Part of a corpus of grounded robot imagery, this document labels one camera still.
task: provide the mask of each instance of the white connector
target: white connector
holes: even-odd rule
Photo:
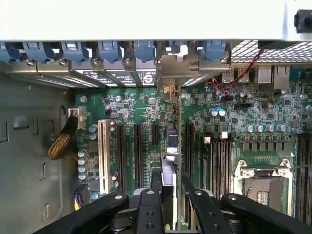
[[[87,115],[84,108],[70,108],[68,109],[68,117],[70,115],[78,118],[77,129],[86,129],[87,127]]]

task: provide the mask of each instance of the red wire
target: red wire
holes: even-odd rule
[[[251,61],[251,63],[249,63],[248,67],[244,70],[244,72],[239,76],[238,79],[231,81],[230,83],[227,84],[223,84],[222,86],[220,84],[218,84],[217,79],[215,77],[213,77],[213,83],[208,81],[206,82],[206,84],[212,85],[214,87],[216,87],[217,89],[223,91],[224,93],[229,94],[230,92],[226,89],[224,89],[224,87],[229,86],[229,85],[234,85],[236,83],[238,83],[241,79],[244,78],[244,76],[249,72],[249,70],[251,69],[251,67],[254,65],[255,62],[257,62],[257,60],[260,58],[260,55],[264,52],[263,49],[261,49],[258,54],[253,58],[253,60]]]

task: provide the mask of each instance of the blue plastic clip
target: blue plastic clip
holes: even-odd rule
[[[178,54],[181,52],[181,46],[187,45],[187,41],[185,40],[171,40],[169,41],[169,47],[171,47],[170,53]]]
[[[109,63],[121,60],[121,48],[118,41],[99,41],[98,51],[101,58]]]
[[[135,56],[142,62],[152,61],[155,57],[154,42],[139,40],[134,43]]]
[[[65,58],[77,64],[89,61],[89,51],[84,42],[62,42]]]
[[[9,65],[20,62],[20,52],[17,44],[0,42],[0,61]]]
[[[23,42],[27,56],[36,62],[46,64],[54,61],[54,51],[48,42]]]
[[[223,57],[225,50],[224,40],[208,40],[204,42],[205,57],[209,61],[214,61]]]

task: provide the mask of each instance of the pcie slot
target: pcie slot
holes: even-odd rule
[[[192,123],[185,124],[184,146],[185,146],[185,171],[193,178],[193,137],[194,126]]]
[[[98,128],[98,164],[99,187],[101,194],[108,194],[111,189],[110,176],[110,152],[109,152],[109,120],[99,120]]]
[[[125,138],[125,127],[123,124],[117,125],[117,151],[119,158],[118,174],[119,187],[122,193],[128,193],[127,188],[127,148]]]
[[[136,189],[143,187],[143,129],[141,124],[134,124],[135,138],[135,180]]]

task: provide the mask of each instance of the gray metal panel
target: gray metal panel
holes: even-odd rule
[[[0,94],[0,232],[29,234],[73,211],[75,162],[44,156],[53,128],[61,129],[59,109],[69,104],[62,89],[4,77]]]

